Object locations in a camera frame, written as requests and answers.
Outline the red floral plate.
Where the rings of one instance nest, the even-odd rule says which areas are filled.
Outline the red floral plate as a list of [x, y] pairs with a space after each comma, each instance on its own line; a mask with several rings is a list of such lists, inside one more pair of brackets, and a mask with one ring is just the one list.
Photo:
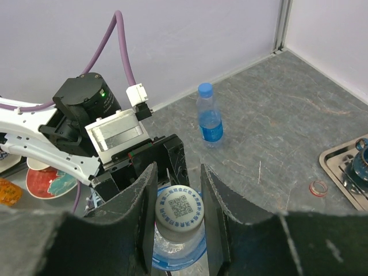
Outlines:
[[45, 170], [28, 169], [26, 189], [35, 198], [51, 200], [64, 196], [78, 185], [69, 174], [55, 168]]

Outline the blue ceramic cup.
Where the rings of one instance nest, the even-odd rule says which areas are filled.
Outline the blue ceramic cup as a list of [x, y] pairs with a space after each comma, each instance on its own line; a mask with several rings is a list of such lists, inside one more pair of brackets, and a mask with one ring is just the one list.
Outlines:
[[358, 153], [352, 162], [346, 167], [346, 173], [350, 177], [356, 175], [359, 179], [367, 182], [367, 138], [360, 138], [355, 142]]

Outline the white bowl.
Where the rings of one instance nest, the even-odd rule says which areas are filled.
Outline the white bowl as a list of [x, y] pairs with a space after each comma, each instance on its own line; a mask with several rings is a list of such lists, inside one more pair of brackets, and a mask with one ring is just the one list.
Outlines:
[[32, 158], [27, 158], [26, 163], [29, 169], [35, 171], [41, 171], [49, 168], [49, 165]]

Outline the small clear pink cap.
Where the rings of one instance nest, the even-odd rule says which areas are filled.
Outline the small clear pink cap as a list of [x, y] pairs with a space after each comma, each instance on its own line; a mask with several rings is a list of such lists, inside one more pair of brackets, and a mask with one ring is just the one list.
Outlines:
[[323, 181], [313, 181], [309, 184], [309, 191], [316, 197], [325, 197], [328, 186]]

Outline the patterned bowl on shelf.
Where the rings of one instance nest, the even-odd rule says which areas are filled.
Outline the patterned bowl on shelf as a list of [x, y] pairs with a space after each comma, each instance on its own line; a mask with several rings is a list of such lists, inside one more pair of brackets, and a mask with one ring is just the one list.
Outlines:
[[1, 150], [0, 157], [0, 173], [4, 173], [8, 169], [14, 167], [21, 161], [20, 155], [9, 154], [3, 150]]

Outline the blue bottle cap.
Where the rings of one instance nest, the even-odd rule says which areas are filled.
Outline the blue bottle cap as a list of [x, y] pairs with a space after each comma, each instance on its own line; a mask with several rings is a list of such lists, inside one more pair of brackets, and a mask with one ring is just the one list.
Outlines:
[[198, 86], [198, 93], [201, 98], [210, 98], [213, 96], [213, 86], [211, 83], [202, 83]]

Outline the white bottle cap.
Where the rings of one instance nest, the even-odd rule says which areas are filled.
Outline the white bottle cap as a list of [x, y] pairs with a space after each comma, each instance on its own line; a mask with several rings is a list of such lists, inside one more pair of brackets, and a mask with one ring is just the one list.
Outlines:
[[173, 243], [190, 240], [202, 225], [204, 203], [198, 191], [184, 185], [163, 189], [155, 204], [155, 224], [163, 238]]

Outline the metal tray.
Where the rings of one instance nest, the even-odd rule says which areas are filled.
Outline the metal tray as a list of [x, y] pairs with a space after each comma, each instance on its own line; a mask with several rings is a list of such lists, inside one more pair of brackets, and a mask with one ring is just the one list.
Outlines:
[[367, 138], [367, 135], [322, 152], [319, 163], [350, 203], [357, 210], [367, 211], [367, 182], [346, 173], [346, 167], [358, 153], [355, 142], [360, 138]]

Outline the small orange juice bottle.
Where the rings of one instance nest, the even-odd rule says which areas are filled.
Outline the small orange juice bottle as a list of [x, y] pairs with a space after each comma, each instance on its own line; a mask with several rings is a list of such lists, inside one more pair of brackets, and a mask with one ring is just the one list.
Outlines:
[[6, 206], [13, 206], [22, 197], [22, 189], [12, 182], [0, 179], [0, 203]]

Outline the labelled clear water bottle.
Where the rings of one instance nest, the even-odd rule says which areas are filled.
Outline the labelled clear water bottle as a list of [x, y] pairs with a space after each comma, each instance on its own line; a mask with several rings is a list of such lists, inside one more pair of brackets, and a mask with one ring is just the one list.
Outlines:
[[[158, 195], [167, 187], [158, 189]], [[155, 224], [152, 267], [170, 272], [183, 270], [198, 261], [204, 253], [206, 253], [204, 219], [195, 236], [184, 243], [173, 243], [166, 240], [161, 236]]]

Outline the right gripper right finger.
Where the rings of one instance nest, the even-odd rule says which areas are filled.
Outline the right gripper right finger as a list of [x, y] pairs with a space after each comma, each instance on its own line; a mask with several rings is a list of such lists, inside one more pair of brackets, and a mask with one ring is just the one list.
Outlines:
[[205, 164], [201, 191], [210, 275], [367, 274], [366, 213], [271, 213]]

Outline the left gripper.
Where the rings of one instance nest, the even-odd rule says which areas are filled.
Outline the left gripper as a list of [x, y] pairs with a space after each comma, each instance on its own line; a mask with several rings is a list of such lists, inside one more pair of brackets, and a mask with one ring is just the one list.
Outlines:
[[108, 201], [132, 185], [155, 162], [158, 184], [189, 186], [183, 141], [176, 135], [146, 139], [112, 156], [91, 181], [91, 188]]

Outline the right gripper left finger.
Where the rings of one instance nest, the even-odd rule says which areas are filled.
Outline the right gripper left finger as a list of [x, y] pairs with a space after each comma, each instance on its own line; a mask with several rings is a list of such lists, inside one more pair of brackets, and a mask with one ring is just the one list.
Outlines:
[[2, 275], [150, 275], [158, 167], [80, 218], [1, 208]]

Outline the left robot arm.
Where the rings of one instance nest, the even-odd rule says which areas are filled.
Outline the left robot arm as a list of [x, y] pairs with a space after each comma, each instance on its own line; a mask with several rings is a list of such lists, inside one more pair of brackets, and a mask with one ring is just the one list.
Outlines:
[[67, 79], [52, 106], [32, 111], [27, 102], [1, 109], [1, 150], [38, 160], [69, 174], [108, 201], [155, 163], [161, 184], [190, 184], [184, 145], [177, 135], [150, 138], [152, 115], [142, 84], [127, 88], [131, 108], [96, 73]]

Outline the blue tinted plastic bottle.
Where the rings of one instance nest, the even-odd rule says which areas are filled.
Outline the blue tinted plastic bottle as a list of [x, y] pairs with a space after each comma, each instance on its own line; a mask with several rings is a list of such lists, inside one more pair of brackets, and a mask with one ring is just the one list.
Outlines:
[[201, 98], [198, 93], [196, 107], [202, 140], [210, 148], [218, 147], [224, 138], [224, 130], [214, 92], [210, 98]]

